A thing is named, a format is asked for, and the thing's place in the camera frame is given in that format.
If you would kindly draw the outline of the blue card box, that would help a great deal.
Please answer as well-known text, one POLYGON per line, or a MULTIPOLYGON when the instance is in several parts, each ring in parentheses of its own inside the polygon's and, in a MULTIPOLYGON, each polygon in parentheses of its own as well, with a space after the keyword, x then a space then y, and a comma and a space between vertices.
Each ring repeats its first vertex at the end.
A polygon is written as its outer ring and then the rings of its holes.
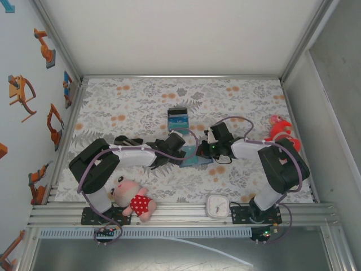
POLYGON ((173 107, 167 111, 168 129, 180 128, 177 132, 183 135, 189 135, 189 117, 188 109, 185 107, 173 107))

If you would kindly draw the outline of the blue card holder wallet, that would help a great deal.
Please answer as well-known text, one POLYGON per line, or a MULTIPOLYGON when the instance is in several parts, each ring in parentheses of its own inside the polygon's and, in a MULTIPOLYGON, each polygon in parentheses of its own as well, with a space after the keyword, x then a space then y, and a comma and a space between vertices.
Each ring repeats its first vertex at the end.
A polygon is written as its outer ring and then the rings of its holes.
POLYGON ((185 163, 184 161, 182 161, 182 163, 180 164, 179 167, 180 168, 195 167, 195 166, 207 165, 207 164, 211 164, 211 163, 213 163, 213 159, 207 159, 207 158, 197 156, 197 160, 194 163, 185 163))

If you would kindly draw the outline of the blue credit card stack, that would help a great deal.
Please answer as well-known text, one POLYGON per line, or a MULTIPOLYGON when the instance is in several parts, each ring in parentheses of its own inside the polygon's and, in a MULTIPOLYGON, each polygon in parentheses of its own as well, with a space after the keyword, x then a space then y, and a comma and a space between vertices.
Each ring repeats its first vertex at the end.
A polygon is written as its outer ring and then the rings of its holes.
POLYGON ((188 124, 188 115, 187 114, 177 114, 168 116, 169 124, 188 124))

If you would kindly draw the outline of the black white striped sock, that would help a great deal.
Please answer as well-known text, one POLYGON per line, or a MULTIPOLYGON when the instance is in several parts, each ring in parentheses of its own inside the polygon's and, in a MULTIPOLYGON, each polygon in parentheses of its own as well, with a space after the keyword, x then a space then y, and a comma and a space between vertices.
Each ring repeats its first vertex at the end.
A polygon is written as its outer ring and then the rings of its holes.
POLYGON ((115 138, 114 145, 117 146, 140 146, 143 144, 143 139, 141 138, 128 138, 125 135, 120 135, 115 138))

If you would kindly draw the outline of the red plush toy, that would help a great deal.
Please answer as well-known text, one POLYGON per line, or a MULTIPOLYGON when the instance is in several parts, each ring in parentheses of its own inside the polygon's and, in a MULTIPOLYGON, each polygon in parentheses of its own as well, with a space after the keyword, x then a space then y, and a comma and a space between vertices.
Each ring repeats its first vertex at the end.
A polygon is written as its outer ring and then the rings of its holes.
POLYGON ((293 147, 296 151, 300 152, 301 142, 293 136, 293 126, 289 121, 279 115, 272 115, 269 118, 269 123, 271 125, 271 130, 268 134, 268 138, 265 139, 266 141, 278 141, 282 138, 286 138, 293 143, 293 147))

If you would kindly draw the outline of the white square clock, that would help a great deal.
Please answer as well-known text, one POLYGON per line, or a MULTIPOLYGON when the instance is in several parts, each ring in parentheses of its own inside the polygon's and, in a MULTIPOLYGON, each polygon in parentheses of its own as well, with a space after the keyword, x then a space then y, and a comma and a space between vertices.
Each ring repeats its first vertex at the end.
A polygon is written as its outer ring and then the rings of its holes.
POLYGON ((207 197, 205 203, 205 213, 209 218, 216 220, 226 218, 229 211, 229 200, 225 196, 211 194, 207 197))

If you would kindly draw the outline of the wide aluminium base extrusion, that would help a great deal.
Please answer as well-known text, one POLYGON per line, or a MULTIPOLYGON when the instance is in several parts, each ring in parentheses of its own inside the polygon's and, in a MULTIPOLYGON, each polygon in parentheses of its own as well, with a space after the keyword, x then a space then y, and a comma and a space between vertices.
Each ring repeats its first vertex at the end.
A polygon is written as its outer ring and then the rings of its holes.
MULTIPOLYGON (((29 228, 78 227, 86 203, 49 202, 33 207, 27 226, 29 228)), ((294 226, 339 225, 336 207, 333 204, 285 204, 280 206, 282 225, 287 226, 293 219, 294 226)), ((216 227, 232 226, 230 216, 213 220, 205 214, 204 203, 160 203, 151 219, 142 224, 137 217, 131 218, 136 227, 216 227)))

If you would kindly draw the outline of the round black controller board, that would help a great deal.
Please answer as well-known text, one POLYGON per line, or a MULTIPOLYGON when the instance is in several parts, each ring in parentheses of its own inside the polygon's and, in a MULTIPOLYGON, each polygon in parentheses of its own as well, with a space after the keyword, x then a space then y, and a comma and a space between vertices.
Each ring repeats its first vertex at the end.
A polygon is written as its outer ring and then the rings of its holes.
POLYGON ((267 242, 272 234, 277 233, 279 228, 277 226, 267 225, 260 227, 252 227, 250 239, 256 243, 264 243, 267 242))

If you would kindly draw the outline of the small circuit board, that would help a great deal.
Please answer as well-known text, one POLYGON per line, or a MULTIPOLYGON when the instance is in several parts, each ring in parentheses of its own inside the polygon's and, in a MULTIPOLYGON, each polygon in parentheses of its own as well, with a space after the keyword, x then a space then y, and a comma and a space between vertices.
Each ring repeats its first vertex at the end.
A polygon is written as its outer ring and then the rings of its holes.
POLYGON ((115 236, 116 228, 100 228, 96 229, 94 234, 96 238, 113 238, 115 236))

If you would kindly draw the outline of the thin white tube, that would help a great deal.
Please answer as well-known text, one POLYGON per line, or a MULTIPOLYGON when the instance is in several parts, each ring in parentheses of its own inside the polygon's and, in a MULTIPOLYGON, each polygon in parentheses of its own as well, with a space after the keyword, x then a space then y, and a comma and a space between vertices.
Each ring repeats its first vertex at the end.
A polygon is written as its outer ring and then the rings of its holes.
POLYGON ((202 248, 202 249, 205 249, 207 251, 211 251, 211 252, 214 252, 214 253, 217 253, 217 254, 220 254, 222 256, 225 256, 231 260, 234 260, 234 261, 237 261, 238 263, 240 264, 243 264, 243 265, 246 265, 248 267, 254 267, 254 265, 252 263, 249 263, 245 260, 242 260, 238 257, 235 257, 233 255, 230 255, 229 253, 226 253, 224 251, 221 251, 221 250, 218 250, 216 248, 213 248, 213 247, 209 247, 209 246, 205 246, 203 244, 199 244, 199 243, 196 243, 196 242, 193 242, 193 241, 188 241, 188 240, 185 240, 185 239, 179 239, 179 238, 169 238, 169 237, 161 237, 160 239, 163 239, 163 240, 167 240, 167 241, 173 241, 173 242, 179 242, 179 243, 184 243, 184 244, 189 244, 189 245, 192 245, 192 246, 195 246, 195 247, 198 247, 198 248, 202 248))

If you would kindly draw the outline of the blue orange machine sticker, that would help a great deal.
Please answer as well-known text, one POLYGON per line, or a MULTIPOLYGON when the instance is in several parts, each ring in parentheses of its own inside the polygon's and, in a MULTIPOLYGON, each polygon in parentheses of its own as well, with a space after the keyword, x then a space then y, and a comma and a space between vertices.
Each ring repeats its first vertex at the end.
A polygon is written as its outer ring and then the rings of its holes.
POLYGON ((71 79, 70 75, 67 71, 64 71, 63 77, 63 95, 65 99, 65 108, 69 108, 72 105, 72 100, 74 96, 74 92, 76 89, 76 84, 71 79))

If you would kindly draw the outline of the orange claw machine sticker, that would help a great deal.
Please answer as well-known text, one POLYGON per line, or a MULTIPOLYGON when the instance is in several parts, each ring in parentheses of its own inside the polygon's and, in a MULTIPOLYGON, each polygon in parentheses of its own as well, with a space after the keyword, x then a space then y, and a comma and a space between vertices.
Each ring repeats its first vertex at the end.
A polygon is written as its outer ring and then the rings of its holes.
POLYGON ((30 83, 30 81, 27 78, 23 77, 22 75, 19 76, 9 75, 8 83, 9 83, 9 98, 15 97, 15 100, 10 102, 9 105, 20 103, 21 106, 28 113, 28 116, 21 121, 23 123, 37 113, 36 110, 31 110, 30 107, 28 106, 28 102, 30 102, 31 100, 37 97, 35 89, 30 83), (30 90, 32 94, 30 98, 26 98, 25 88, 28 88, 30 90))

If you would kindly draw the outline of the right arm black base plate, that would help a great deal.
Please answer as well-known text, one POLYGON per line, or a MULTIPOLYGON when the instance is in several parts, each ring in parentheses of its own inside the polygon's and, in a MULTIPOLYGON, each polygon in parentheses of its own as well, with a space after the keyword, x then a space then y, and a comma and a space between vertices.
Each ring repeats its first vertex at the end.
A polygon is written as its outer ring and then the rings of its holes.
POLYGON ((248 206, 233 205, 230 207, 232 223, 236 225, 241 224, 281 224, 282 217, 279 207, 271 208, 266 211, 266 214, 256 221, 252 218, 248 206))

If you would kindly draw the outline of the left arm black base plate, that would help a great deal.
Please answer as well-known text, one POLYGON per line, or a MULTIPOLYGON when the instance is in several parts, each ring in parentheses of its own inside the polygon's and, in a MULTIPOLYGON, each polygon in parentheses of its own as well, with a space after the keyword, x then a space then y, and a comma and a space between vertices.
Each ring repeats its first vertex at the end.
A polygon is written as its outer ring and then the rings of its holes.
MULTIPOLYGON (((130 225, 131 215, 124 216, 122 207, 112 207, 103 213, 104 216, 111 218, 119 223, 121 226, 130 225)), ((82 212, 81 225, 105 225, 109 221, 96 214, 90 207, 85 207, 82 212)))

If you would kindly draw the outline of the blue wall sticker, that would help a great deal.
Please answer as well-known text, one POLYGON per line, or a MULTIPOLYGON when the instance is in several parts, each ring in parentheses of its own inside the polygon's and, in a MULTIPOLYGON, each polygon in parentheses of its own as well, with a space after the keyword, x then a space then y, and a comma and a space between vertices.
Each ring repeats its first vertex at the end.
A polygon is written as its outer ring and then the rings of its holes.
POLYGON ((15 12, 15 6, 12 5, 9 0, 0 0, 1 5, 5 9, 5 13, 11 14, 15 12))

